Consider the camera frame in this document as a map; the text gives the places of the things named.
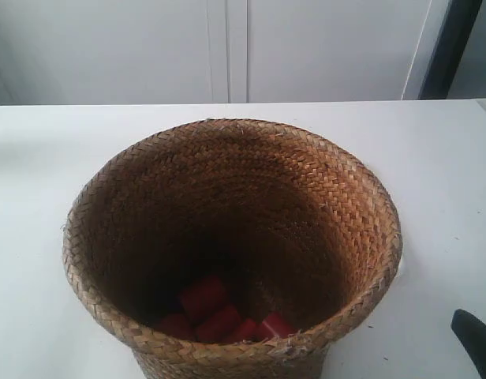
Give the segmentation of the brown woven straw basket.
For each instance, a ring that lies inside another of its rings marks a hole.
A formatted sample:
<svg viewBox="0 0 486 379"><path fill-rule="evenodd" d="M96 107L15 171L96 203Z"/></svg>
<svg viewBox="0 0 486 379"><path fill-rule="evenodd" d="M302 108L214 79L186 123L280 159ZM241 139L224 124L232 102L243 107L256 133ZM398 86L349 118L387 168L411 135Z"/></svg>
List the brown woven straw basket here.
<svg viewBox="0 0 486 379"><path fill-rule="evenodd" d="M330 346L375 309L398 271L398 212L335 143L287 124L206 119L147 137L84 186L62 260L94 320L147 378L318 378ZM285 338L202 343L153 327L203 276L240 313L280 313Z"/></svg>

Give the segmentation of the dark vertical wall post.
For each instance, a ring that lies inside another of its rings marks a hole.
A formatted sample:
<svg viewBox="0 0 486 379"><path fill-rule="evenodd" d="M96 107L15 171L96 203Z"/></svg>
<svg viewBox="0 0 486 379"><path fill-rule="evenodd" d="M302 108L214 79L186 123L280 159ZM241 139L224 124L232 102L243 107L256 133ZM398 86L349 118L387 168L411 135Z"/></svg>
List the dark vertical wall post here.
<svg viewBox="0 0 486 379"><path fill-rule="evenodd" d="M419 100L447 98L482 4L482 0L449 1Z"/></svg>

